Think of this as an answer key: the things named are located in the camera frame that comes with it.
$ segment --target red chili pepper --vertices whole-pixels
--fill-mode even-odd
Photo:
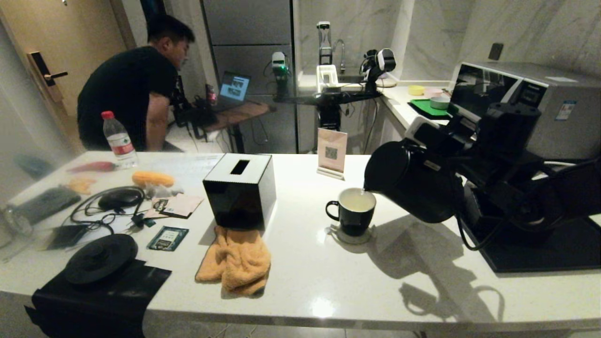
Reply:
[[[71,168],[67,171],[70,173],[80,173],[82,171],[113,171],[116,165],[112,162],[92,162],[79,167]]]

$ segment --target green tray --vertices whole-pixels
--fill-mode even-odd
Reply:
[[[420,99],[420,100],[411,100],[411,103],[414,104],[417,108],[427,112],[432,116],[448,116],[447,110],[442,109],[434,109],[430,106],[430,99]]]

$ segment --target man's arm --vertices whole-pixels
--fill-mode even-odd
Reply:
[[[163,149],[167,130],[169,99],[161,94],[150,93],[146,115],[146,150],[159,152]]]

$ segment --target qr code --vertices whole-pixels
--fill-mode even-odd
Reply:
[[[338,159],[338,149],[326,147],[326,158]]]

